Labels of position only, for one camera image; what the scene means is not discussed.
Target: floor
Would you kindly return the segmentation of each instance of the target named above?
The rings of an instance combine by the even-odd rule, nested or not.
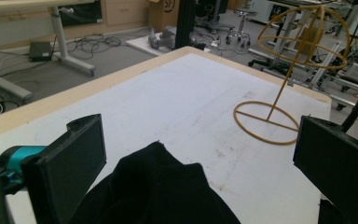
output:
[[[220,16],[220,22],[233,24],[237,28],[240,25],[240,20],[241,18],[230,10]],[[264,26],[265,24],[253,21],[245,22],[244,29],[251,37],[251,49],[260,49],[257,46],[256,39]],[[273,35],[276,30],[269,28],[267,32]],[[67,48],[71,55],[96,66],[97,70],[94,77],[79,69],[62,65],[56,59],[48,63],[30,63],[28,56],[24,55],[28,49],[10,49],[9,53],[0,52],[0,75],[33,92],[34,98],[26,102],[31,104],[52,94],[71,89],[155,57],[126,44],[126,40],[144,37],[148,34],[147,28],[141,28],[110,35],[83,36],[69,41]],[[252,59],[259,58],[259,56],[249,52],[247,48],[242,49],[241,43],[237,42],[236,39],[233,39],[227,45],[226,36],[227,29],[225,28],[218,30],[217,34],[211,34],[203,28],[195,28],[193,35],[198,42],[205,43],[211,53],[233,62],[247,65]],[[254,65],[254,68],[260,69],[261,67]],[[340,90],[341,86],[334,82],[329,82],[327,88],[325,88],[326,92],[339,95],[353,102],[357,100],[355,95],[358,91],[341,92]],[[0,90],[0,101],[5,102],[7,111],[23,105],[20,99],[2,90]],[[340,124],[351,113],[351,108],[346,107],[337,111],[336,106],[337,103],[333,102],[330,120]],[[358,139],[358,120],[350,128],[348,134]]]

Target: desk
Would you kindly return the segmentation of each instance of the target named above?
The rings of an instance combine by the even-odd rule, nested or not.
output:
[[[182,48],[0,115],[0,154],[15,145],[48,145],[67,122],[101,113],[107,164],[96,182],[119,159],[159,140],[182,163],[201,163],[210,186],[242,223],[316,224],[321,193],[293,165],[295,145],[260,142],[233,118],[243,101],[272,103],[281,84]],[[278,106],[297,120],[309,114],[329,119],[330,104],[327,96],[294,86],[284,89]],[[8,197],[14,218],[34,223],[26,192],[18,194]]]
[[[50,7],[51,17],[20,20],[0,23],[0,45],[14,43],[25,39],[33,39],[41,36],[56,34],[60,52],[54,53],[63,63],[69,63],[78,66],[86,71],[94,74],[95,67],[83,63],[68,55],[66,49],[65,37],[63,34],[60,13],[57,6],[68,4],[82,4],[92,2],[92,0],[16,0],[16,1],[0,1],[0,11],[14,10],[28,7]],[[0,77],[0,88],[10,91],[14,95],[20,97],[27,102],[33,97],[33,94],[11,82]]]

